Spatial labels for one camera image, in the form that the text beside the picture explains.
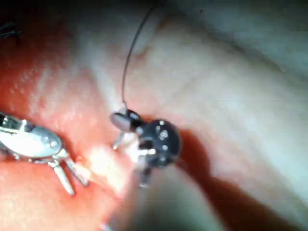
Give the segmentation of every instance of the silver metal instrument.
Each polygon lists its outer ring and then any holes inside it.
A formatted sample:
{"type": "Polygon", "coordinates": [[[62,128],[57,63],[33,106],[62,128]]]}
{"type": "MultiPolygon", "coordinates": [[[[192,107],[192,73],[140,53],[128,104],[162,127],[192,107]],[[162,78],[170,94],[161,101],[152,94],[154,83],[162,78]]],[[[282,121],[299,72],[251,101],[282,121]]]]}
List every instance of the silver metal instrument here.
{"type": "Polygon", "coordinates": [[[35,126],[25,119],[3,112],[0,112],[0,150],[12,155],[18,161],[49,165],[71,196],[75,195],[75,191],[61,163],[65,162],[84,186],[89,184],[87,179],[77,173],[76,164],[60,137],[47,128],[35,126]]]}

